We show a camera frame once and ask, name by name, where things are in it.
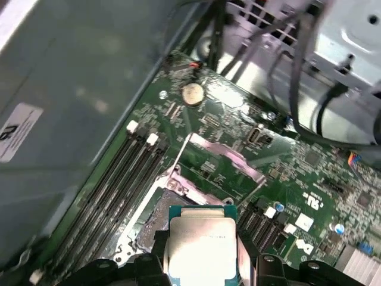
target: motherboard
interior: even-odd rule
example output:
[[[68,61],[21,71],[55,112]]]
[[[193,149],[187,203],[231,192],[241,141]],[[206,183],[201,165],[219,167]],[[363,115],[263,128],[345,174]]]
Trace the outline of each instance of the motherboard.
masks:
[[[115,136],[39,258],[62,279],[104,257],[151,251],[168,208],[234,204],[238,228],[297,268],[334,265],[348,245],[381,256],[381,198],[344,150],[301,138],[292,120],[174,53]],[[373,184],[380,175],[357,164]]]

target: white label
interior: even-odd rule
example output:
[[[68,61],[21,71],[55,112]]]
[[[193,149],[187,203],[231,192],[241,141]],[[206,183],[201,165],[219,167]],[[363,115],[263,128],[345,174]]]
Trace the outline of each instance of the white label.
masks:
[[[299,249],[303,249],[304,253],[308,255],[310,255],[312,251],[314,250],[313,245],[309,243],[305,243],[304,240],[296,240],[295,244],[296,244],[296,247],[298,247]]]
[[[303,229],[305,232],[308,232],[313,223],[314,223],[314,219],[301,213],[298,219],[296,220],[295,225]]]
[[[13,158],[42,112],[41,108],[26,103],[17,104],[0,129],[0,163]]]

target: blue capacitor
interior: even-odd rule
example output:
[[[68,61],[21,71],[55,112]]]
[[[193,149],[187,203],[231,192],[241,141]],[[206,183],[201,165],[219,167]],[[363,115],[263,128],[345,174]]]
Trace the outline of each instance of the blue capacitor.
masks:
[[[341,223],[338,223],[335,225],[335,232],[337,234],[343,234],[345,232],[345,227]]]
[[[277,212],[281,213],[282,211],[285,210],[284,205],[282,205],[280,202],[275,202],[274,203],[274,209],[276,209]]]

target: green circuit board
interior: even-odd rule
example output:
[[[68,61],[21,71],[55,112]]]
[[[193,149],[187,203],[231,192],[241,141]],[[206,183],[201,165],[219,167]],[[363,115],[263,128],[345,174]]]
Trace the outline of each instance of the green circuit board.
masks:
[[[190,62],[181,54],[176,54],[175,59],[174,66]],[[319,259],[333,265],[346,244],[366,239],[370,229],[377,232],[380,199],[352,174],[340,150],[303,140],[293,132],[286,114],[279,113],[208,69],[202,69],[197,81],[204,89],[205,99],[200,105],[190,107],[184,103],[182,89],[191,78],[192,69],[187,68],[171,71],[169,75],[159,72],[126,119],[125,125],[134,120],[139,126],[164,138],[169,147],[134,201],[125,223],[128,223],[153,179],[173,164],[185,138],[194,132],[210,142],[225,144],[241,153],[250,166],[266,176],[266,184],[250,200],[263,198],[269,206],[275,202],[284,205],[287,223],[295,225],[296,231],[288,235],[282,248],[276,251],[270,248],[268,251],[280,255],[289,265],[297,268],[308,259]],[[162,91],[166,92],[165,96],[160,95]],[[255,143],[249,142],[253,128],[259,125],[261,137]],[[50,245],[40,258],[41,263],[52,256],[65,230],[125,137],[123,128],[53,234]],[[246,201],[257,186],[251,178],[237,171],[228,159],[194,146],[186,147],[179,164],[182,176],[205,193],[221,200],[232,198],[239,205],[239,214],[247,203],[241,202]],[[364,179],[380,182],[377,173],[369,167],[359,165],[359,172]],[[129,236],[131,239],[138,235],[162,193],[158,190],[147,205]],[[335,223],[345,226],[344,234],[337,235],[330,230],[330,224]],[[311,247],[307,250],[301,247],[298,244],[301,240]],[[377,249],[376,244],[380,245],[381,240],[374,240],[373,244]]]

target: metal socket bracket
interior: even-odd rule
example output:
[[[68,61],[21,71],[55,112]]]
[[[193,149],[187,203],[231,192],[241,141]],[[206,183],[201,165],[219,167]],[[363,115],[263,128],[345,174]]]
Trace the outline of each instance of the metal socket bracket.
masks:
[[[135,223],[138,221],[140,215],[144,211],[145,207],[147,206],[148,202],[154,195],[155,191],[158,188],[162,189],[168,189],[170,191],[175,192],[177,195],[186,197],[193,201],[195,204],[199,205],[220,205],[223,206],[226,203],[222,202],[217,197],[211,195],[211,194],[205,194],[200,189],[198,189],[195,184],[193,184],[190,180],[182,177],[180,175],[180,167],[178,166],[179,160],[181,158],[181,155],[183,154],[186,146],[188,143],[193,143],[197,146],[200,146],[207,151],[216,154],[216,155],[222,155],[227,158],[229,158],[232,161],[232,165],[237,168],[242,173],[246,174],[254,182],[258,184],[258,186],[251,192],[241,203],[239,206],[244,202],[251,199],[252,195],[256,193],[266,182],[266,177],[258,172],[257,170],[253,169],[247,164],[246,159],[243,155],[239,154],[235,150],[232,150],[230,147],[219,144],[219,143],[212,143],[210,141],[207,141],[203,137],[199,136],[196,133],[189,134],[185,140],[184,143],[174,161],[172,166],[166,170],[163,174],[159,175],[155,182],[152,184],[146,195],[144,196],[142,202],[136,209],[135,213],[131,217],[130,221],[128,222],[127,226],[125,227],[122,235],[118,239],[117,245],[127,245],[129,242],[128,234],[134,227]],[[123,253],[119,253],[117,257],[121,258],[118,259],[117,262],[118,265],[124,264],[128,260],[128,256],[126,256],[126,251],[124,250]]]

